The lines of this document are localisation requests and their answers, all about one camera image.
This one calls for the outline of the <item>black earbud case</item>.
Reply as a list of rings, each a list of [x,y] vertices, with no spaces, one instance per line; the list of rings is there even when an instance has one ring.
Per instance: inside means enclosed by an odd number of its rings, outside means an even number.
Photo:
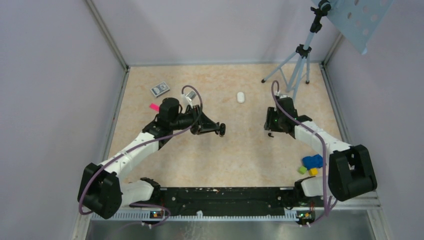
[[[218,130],[218,135],[220,137],[223,137],[226,133],[226,124],[225,123],[221,123],[219,126],[219,130]]]

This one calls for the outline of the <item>white earbud charging case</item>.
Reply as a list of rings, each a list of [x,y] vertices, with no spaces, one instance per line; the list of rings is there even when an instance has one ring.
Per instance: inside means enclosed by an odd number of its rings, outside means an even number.
[[[243,104],[245,101],[246,101],[246,97],[245,97],[245,94],[243,93],[243,92],[238,92],[237,94],[236,94],[236,101],[239,103],[239,104]]]

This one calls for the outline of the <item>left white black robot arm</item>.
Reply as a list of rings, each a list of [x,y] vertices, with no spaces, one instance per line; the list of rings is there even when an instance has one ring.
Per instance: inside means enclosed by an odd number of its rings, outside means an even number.
[[[77,196],[80,214],[85,215],[82,208],[86,207],[89,214],[109,219],[121,207],[133,203],[156,206],[161,194],[151,180],[123,181],[145,158],[159,151],[171,138],[187,131],[193,135],[215,133],[223,137],[226,125],[207,117],[201,104],[188,105],[183,112],[176,98],[165,98],[153,121],[129,145],[108,160],[90,163],[84,168]]]

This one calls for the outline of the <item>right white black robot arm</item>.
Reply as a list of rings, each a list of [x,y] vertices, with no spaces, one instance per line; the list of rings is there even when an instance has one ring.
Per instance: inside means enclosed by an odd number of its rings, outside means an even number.
[[[285,133],[303,142],[322,157],[322,175],[299,180],[293,200],[307,206],[316,196],[332,196],[338,201],[375,191],[378,183],[369,150],[362,144],[343,142],[316,125],[307,115],[298,115],[288,95],[274,97],[267,109],[264,129]]]

